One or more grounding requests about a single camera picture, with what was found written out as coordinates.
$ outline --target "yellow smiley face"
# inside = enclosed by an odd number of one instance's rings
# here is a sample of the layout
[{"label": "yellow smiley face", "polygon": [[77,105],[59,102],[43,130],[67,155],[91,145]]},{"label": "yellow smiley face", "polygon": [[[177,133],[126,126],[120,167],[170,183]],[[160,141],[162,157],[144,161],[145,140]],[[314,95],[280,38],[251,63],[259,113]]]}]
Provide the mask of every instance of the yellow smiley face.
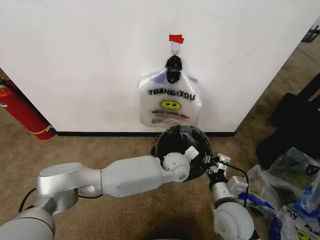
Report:
[{"label": "yellow smiley face", "polygon": [[164,109],[172,110],[172,111],[178,111],[181,109],[180,103],[176,101],[162,101],[160,105]]}]

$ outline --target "floor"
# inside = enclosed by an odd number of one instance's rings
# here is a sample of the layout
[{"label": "floor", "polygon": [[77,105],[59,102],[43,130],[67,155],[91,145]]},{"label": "floor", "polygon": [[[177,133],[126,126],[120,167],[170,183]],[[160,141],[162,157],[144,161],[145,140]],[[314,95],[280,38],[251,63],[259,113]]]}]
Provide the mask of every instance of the floor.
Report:
[{"label": "floor", "polygon": [[[229,155],[234,165],[248,171],[258,163],[256,145],[275,130],[270,117],[282,96],[297,94],[319,71],[320,37],[298,46],[234,137],[210,138],[213,150]],[[17,213],[25,194],[35,187],[39,170],[66,162],[102,169],[119,159],[148,155],[156,143],[154,137],[55,136],[40,141],[4,109],[0,109],[0,129],[0,225]],[[234,174],[238,173],[229,170],[229,177]],[[81,198],[54,217],[55,239],[218,239],[213,231],[208,183],[208,177],[202,175],[130,197]],[[254,223],[261,238],[267,239],[268,223],[257,216]]]}]

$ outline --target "pile of plastic bags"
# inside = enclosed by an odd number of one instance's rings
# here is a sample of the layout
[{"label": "pile of plastic bags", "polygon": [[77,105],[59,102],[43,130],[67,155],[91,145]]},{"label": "pile of plastic bags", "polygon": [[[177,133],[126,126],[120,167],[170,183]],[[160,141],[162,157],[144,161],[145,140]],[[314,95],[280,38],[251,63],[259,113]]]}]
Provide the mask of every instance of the pile of plastic bags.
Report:
[{"label": "pile of plastic bags", "polygon": [[270,240],[320,240],[319,160],[293,147],[268,170],[248,172],[248,205],[271,222]]}]

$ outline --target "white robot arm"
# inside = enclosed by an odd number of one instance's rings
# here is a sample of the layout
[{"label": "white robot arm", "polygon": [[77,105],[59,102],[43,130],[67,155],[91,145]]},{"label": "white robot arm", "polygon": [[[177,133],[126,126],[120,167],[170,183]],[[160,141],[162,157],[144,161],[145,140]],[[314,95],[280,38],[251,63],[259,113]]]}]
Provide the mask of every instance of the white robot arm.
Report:
[{"label": "white robot arm", "polygon": [[[0,227],[1,240],[53,240],[55,223],[52,215],[66,211],[76,204],[78,192],[91,198],[102,194],[118,198],[157,189],[164,183],[183,182],[190,173],[190,162],[198,155],[191,146],[185,154],[172,152],[159,158],[142,156],[118,160],[104,169],[90,169],[71,162],[48,167],[37,176],[37,195],[26,210]],[[248,186],[240,177],[224,178],[226,166],[208,157],[210,190],[215,206],[214,231],[224,240],[251,240],[254,223],[237,195]],[[220,155],[220,161],[230,159]]]},{"label": "white robot arm", "polygon": [[115,161],[101,170],[79,162],[48,167],[37,176],[34,201],[0,227],[0,239],[52,240],[52,215],[76,204],[78,191],[91,197],[109,194],[121,198],[154,190],[164,183],[183,182],[189,176],[190,161],[198,154],[193,146],[185,154],[169,153],[162,166],[158,158],[142,156]]}]

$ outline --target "red fire extinguisher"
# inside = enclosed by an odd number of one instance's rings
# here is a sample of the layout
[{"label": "red fire extinguisher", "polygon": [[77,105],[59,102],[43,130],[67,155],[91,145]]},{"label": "red fire extinguisher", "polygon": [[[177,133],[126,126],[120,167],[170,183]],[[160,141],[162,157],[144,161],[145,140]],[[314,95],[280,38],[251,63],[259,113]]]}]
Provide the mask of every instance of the red fire extinguisher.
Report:
[{"label": "red fire extinguisher", "polygon": [[11,80],[0,81],[0,106],[14,116],[40,140],[52,138],[55,131],[35,107],[29,103]]}]

